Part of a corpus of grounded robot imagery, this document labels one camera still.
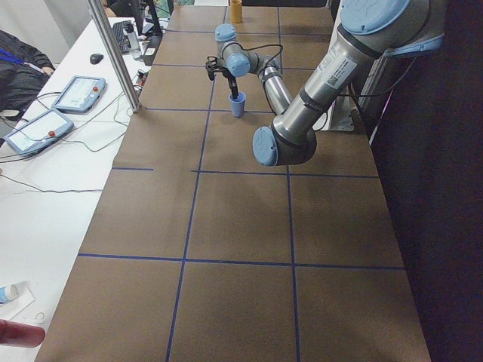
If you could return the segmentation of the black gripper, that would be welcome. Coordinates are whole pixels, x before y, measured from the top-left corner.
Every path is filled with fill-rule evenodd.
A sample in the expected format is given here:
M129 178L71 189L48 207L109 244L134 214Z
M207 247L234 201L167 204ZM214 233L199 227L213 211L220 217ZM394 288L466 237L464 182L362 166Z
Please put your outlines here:
M231 97L233 100L238 98L238 85L235 76L226 68L221 68L222 75L228 80Z

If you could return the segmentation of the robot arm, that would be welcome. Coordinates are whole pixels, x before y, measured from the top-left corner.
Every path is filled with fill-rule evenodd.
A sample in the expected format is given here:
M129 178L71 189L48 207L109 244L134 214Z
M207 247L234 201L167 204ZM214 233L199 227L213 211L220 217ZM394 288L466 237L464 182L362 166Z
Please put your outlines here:
M229 23L215 29L218 54L205 68L209 79L218 72L228 79L233 97L237 78L256 75L275 118L254 133L254 157L267 167L302 164L316 149L314 123L360 69L383 55L414 57L441 46L446 8L445 1L342 1L335 42L295 97L276 59L243 48Z

